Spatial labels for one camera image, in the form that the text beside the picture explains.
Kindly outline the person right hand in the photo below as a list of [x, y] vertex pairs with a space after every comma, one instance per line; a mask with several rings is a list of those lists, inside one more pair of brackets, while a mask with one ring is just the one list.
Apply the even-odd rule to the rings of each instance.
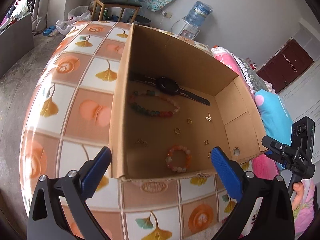
[[292, 201], [293, 211], [300, 210], [300, 205], [304, 196], [304, 185], [302, 182], [294, 183], [292, 189], [295, 192], [295, 197]]

